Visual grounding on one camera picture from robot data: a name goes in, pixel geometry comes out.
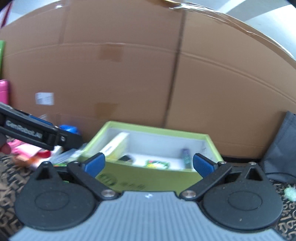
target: green box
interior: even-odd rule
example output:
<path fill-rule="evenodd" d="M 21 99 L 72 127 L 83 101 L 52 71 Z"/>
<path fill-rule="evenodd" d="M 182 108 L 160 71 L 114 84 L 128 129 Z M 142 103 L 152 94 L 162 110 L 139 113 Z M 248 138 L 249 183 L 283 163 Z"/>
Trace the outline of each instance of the green box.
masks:
<path fill-rule="evenodd" d="M 96 177 L 115 191 L 175 191 L 182 190 L 200 181 L 202 177 L 192 169 L 177 170 L 182 166 L 181 150 L 188 148 L 191 158 L 201 153 L 214 162 L 222 161 L 222 157 L 214 146 L 209 135 L 175 131 L 169 129 L 132 125 L 109 121 L 85 147 L 80 161 L 84 161 L 98 153 L 118 133 L 129 132 L 128 153 L 140 159 L 172 160 L 172 168 L 176 170 L 159 170 L 134 166 L 134 164 L 106 160 L 105 168 Z"/>

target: patterned carpet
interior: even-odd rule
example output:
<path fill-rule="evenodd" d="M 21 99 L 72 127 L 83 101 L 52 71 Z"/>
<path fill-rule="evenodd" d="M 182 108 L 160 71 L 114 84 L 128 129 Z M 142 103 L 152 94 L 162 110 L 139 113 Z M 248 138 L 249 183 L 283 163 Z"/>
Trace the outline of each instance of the patterned carpet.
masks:
<path fill-rule="evenodd" d="M 32 172 L 17 167 L 11 158 L 0 153 L 0 235 L 10 237 L 22 228 L 14 213 L 14 202 Z M 287 185 L 273 183 L 276 191 L 282 196 L 284 210 L 276 230 L 286 239 L 296 236 L 296 202 L 284 198 Z"/>

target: dark gray bag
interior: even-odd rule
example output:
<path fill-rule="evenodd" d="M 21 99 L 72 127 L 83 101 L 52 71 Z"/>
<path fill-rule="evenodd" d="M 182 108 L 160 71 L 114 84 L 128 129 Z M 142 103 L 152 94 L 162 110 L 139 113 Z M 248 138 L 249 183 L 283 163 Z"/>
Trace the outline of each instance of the dark gray bag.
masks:
<path fill-rule="evenodd" d="M 261 166 L 270 179 L 284 183 L 296 183 L 295 114 L 289 111 L 286 113 L 273 143 L 261 160 Z"/>

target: white sticker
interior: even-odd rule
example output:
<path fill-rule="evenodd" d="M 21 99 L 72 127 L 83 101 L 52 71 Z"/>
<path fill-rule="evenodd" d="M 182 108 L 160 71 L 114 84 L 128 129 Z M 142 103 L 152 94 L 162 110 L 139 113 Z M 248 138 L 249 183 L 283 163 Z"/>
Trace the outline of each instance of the white sticker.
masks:
<path fill-rule="evenodd" d="M 40 92 L 35 94 L 36 104 L 54 105 L 54 93 Z"/>

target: pink container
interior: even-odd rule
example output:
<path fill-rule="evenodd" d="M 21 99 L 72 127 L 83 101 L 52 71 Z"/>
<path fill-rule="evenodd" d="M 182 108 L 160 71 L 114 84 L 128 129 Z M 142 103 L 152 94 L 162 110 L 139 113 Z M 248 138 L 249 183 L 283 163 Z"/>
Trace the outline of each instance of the pink container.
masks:
<path fill-rule="evenodd" d="M 9 81 L 0 80 L 0 102 L 9 104 Z"/>

